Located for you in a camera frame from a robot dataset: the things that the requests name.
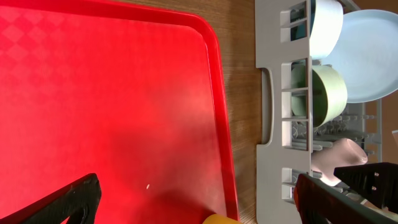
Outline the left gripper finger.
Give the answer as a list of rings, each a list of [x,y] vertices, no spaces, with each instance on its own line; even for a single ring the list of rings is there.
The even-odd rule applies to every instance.
[[[101,200],[101,187],[91,173],[1,219],[7,223],[93,224]]]
[[[305,224],[392,224],[390,218],[351,200],[308,174],[298,176],[294,202]]]

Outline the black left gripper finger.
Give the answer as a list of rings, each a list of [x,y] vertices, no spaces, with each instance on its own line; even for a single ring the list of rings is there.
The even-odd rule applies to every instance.
[[[376,207],[397,213],[397,164],[336,167],[333,175]]]

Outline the pink plastic cup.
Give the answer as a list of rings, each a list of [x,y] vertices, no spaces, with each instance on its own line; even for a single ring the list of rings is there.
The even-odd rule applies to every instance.
[[[321,151],[312,153],[311,169],[320,172],[320,180],[334,187],[341,182],[334,176],[336,167],[360,166],[368,162],[368,156],[360,145],[348,138],[342,138]]]

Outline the yellow plastic cup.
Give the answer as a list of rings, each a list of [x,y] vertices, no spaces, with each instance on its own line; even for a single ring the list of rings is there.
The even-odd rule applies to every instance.
[[[219,214],[212,214],[207,217],[203,224],[242,224],[241,222]]]

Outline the green bowl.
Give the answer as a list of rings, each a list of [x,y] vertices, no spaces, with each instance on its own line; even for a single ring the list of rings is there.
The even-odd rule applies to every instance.
[[[291,87],[306,86],[307,69],[296,64],[291,71]],[[348,91],[343,77],[327,65],[312,66],[313,127],[318,128],[340,115],[347,104]],[[304,92],[292,95],[292,112],[295,116],[307,115],[307,97]]]

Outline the light blue plate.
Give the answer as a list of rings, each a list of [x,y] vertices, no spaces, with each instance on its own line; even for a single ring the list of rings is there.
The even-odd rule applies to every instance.
[[[397,90],[397,14],[367,9],[343,16],[340,37],[322,64],[343,77],[348,103],[378,100]]]

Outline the light blue bowl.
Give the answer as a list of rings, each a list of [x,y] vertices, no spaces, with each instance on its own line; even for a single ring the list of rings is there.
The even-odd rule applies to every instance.
[[[310,31],[310,56],[327,57],[335,47],[343,27],[343,6],[334,0],[310,0],[310,27],[305,22],[290,29],[290,39],[306,37]]]

